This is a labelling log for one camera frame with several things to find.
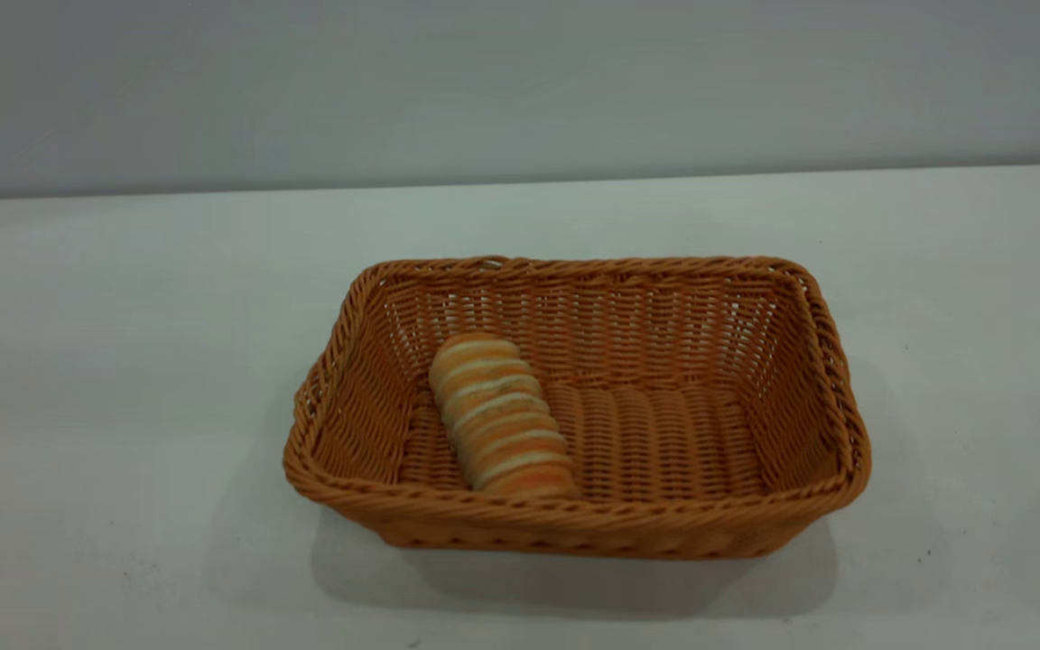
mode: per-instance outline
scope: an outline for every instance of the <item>wall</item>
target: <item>wall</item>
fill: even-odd
[[[1006,161],[1032,0],[0,0],[0,196]]]

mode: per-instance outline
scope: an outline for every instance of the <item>white table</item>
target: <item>white table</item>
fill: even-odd
[[[401,257],[764,254],[821,281],[869,489],[783,551],[397,551],[290,400]],[[1040,166],[0,202],[0,647],[1040,647]]]

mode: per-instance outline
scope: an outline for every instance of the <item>bread roll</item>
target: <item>bread roll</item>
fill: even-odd
[[[458,334],[437,352],[427,378],[471,489],[580,496],[565,437],[515,344],[487,333]]]

